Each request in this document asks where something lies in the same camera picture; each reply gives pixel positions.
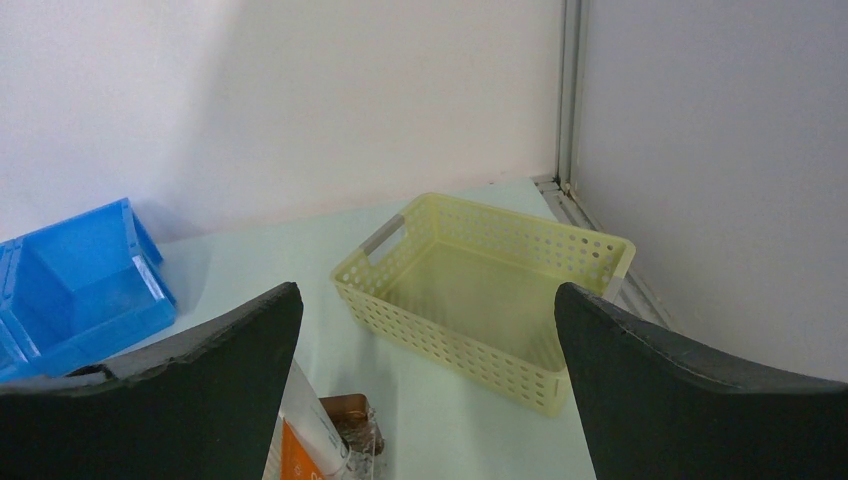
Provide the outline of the orange toothpaste tube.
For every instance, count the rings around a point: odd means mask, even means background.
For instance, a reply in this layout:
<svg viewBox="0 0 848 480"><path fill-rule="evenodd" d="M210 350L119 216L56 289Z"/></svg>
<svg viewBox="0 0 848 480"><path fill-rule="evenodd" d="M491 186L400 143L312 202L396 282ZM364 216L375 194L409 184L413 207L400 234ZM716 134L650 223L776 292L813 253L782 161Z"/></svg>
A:
<svg viewBox="0 0 848 480"><path fill-rule="evenodd" d="M282 422L281 454L280 454L280 479L281 480L323 480L319 467L303 447L295 431L286 422Z"/></svg>

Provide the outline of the white toothpaste tube dark cap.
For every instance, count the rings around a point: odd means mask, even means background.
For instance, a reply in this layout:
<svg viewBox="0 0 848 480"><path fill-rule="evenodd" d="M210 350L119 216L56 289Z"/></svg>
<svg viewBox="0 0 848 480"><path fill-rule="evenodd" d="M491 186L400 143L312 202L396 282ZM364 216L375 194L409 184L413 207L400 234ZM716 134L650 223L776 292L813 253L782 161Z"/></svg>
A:
<svg viewBox="0 0 848 480"><path fill-rule="evenodd" d="M264 467L265 479L280 479L282 422L295 431L324 479L345 479L348 448L297 363L290 367Z"/></svg>

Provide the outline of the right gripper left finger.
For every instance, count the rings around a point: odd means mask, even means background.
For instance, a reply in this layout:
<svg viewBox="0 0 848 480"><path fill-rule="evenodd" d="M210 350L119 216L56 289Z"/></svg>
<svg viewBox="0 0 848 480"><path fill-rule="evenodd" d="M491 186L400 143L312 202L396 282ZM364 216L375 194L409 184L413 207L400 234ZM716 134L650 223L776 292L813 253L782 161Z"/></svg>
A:
<svg viewBox="0 0 848 480"><path fill-rule="evenodd" d="M280 284L60 377L1 387L5 479L259 479L304 305Z"/></svg>

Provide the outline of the clear holder with brown lid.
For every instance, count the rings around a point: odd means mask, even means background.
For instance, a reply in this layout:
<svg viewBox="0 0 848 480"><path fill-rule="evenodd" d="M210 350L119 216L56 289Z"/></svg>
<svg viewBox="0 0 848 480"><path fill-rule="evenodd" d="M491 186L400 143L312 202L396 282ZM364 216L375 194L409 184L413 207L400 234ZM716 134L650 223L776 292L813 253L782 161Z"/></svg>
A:
<svg viewBox="0 0 848 480"><path fill-rule="evenodd" d="M362 393L320 399L329 419L348 448L345 479L385 479L385 439L376 411Z"/></svg>

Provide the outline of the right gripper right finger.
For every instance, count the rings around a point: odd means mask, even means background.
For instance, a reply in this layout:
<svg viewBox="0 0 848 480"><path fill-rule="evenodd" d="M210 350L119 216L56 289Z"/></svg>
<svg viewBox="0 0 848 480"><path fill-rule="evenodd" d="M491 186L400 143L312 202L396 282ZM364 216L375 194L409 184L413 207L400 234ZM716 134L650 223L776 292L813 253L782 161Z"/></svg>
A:
<svg viewBox="0 0 848 480"><path fill-rule="evenodd" d="M555 322L600 479L843 479L847 386L717 350L573 283Z"/></svg>

